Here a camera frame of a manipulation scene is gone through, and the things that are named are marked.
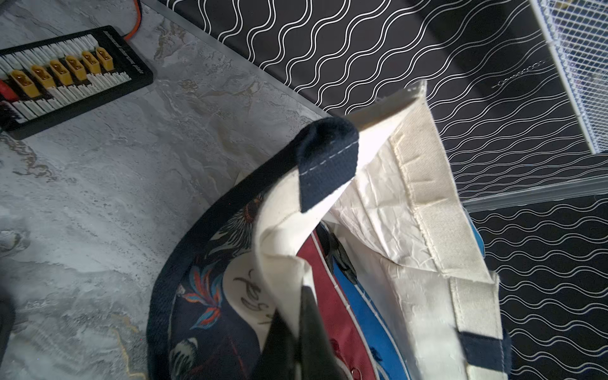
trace red wire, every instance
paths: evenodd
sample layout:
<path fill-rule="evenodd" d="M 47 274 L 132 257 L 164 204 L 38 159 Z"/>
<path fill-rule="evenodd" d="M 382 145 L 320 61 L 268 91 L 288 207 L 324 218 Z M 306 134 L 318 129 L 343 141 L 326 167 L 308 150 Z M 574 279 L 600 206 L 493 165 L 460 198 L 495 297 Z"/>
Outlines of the red wire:
<path fill-rule="evenodd" d="M 131 37 L 133 37 L 135 33 L 137 33 L 137 30 L 139 29 L 139 24 L 142 23 L 142 11 L 139 8 L 139 3 L 137 0 L 133 0 L 133 3 L 135 3 L 135 9 L 137 10 L 137 22 L 135 23 L 135 26 L 133 27 L 133 29 L 131 29 L 129 34 L 125 36 L 125 41 L 129 41 Z"/>

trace gray marble countertop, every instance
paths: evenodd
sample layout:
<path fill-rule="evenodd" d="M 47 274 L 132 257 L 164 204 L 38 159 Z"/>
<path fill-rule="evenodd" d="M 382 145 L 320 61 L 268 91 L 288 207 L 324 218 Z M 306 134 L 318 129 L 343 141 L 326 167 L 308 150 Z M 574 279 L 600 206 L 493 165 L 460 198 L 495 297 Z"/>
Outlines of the gray marble countertop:
<path fill-rule="evenodd" d="M 134 22 L 130 0 L 7 0 L 0 48 Z M 146 6 L 131 45 L 152 85 L 23 141 L 0 135 L 0 285 L 16 306 L 1 379 L 146 379 L 165 259 L 239 172 L 318 118 Z"/>

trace wire rack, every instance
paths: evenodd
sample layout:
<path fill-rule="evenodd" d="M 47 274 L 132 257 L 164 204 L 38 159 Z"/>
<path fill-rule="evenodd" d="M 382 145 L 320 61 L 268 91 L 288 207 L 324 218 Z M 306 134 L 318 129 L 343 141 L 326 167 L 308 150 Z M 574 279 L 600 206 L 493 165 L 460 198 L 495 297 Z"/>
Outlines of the wire rack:
<path fill-rule="evenodd" d="M 530 2 L 591 151 L 608 150 L 608 0 Z"/>

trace floral print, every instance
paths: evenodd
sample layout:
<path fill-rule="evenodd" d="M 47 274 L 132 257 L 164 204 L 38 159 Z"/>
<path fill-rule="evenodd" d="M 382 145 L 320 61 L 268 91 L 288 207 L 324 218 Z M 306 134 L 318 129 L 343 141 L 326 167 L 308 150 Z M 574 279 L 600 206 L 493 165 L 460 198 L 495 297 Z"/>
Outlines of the floral print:
<path fill-rule="evenodd" d="M 169 352 L 171 380 L 185 380 L 194 366 L 198 342 L 196 338 L 184 339 Z"/>
<path fill-rule="evenodd" d="M 228 222 L 211 238 L 210 243 L 215 242 L 218 245 L 209 250 L 206 258 L 222 251 L 227 251 L 232 257 L 236 257 L 251 249 L 254 221 L 262 199 L 263 194 L 256 196 L 228 219 Z"/>
<path fill-rule="evenodd" d="M 220 305 L 222 303 L 222 277 L 220 274 L 211 282 L 211 271 L 215 264 L 207 265 L 200 270 L 196 265 L 190 270 L 190 286 L 193 292 L 184 293 L 182 298 L 192 303 L 202 303 L 207 307 L 205 312 L 200 316 L 196 323 L 190 329 L 203 328 L 208 329 L 217 322 L 221 314 Z"/>

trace yellow connector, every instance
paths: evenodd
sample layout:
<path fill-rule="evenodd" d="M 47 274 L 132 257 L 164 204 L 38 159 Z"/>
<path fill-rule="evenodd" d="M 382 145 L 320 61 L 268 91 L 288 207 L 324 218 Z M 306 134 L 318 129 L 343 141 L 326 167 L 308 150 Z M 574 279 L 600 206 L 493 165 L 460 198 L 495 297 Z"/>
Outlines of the yellow connector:
<path fill-rule="evenodd" d="M 66 62 L 70 71 L 78 78 L 78 80 L 86 80 L 85 67 L 73 55 L 66 55 Z"/>
<path fill-rule="evenodd" d="M 102 73 L 102 69 L 99 66 L 99 61 L 93 56 L 93 54 L 85 50 L 84 52 L 82 52 L 82 58 L 82 62 L 85 63 L 86 68 L 89 69 L 89 72 L 91 72 L 91 74 Z"/>
<path fill-rule="evenodd" d="M 102 47 L 96 47 L 95 53 L 97 53 L 97 59 L 99 59 L 99 62 L 101 62 L 103 68 L 106 69 L 106 71 L 114 70 L 114 61 L 112 60 L 112 57 L 110 57 L 110 54 L 108 54 L 106 49 Z"/>
<path fill-rule="evenodd" d="M 62 85 L 70 86 L 74 84 L 72 76 L 61 62 L 59 62 L 58 60 L 51 60 L 49 63 L 50 69 L 53 70 L 55 76 L 57 77 L 57 79 L 59 79 Z"/>
<path fill-rule="evenodd" d="M 15 80 L 15 82 L 17 82 L 19 87 L 21 87 L 27 96 L 30 98 L 40 96 L 40 91 L 38 91 L 34 82 L 32 82 L 30 77 L 28 77 L 23 71 L 13 70 L 11 71 L 10 76 Z"/>
<path fill-rule="evenodd" d="M 44 67 L 34 64 L 32 66 L 32 73 L 44 88 L 57 87 L 53 77 L 50 76 Z"/>

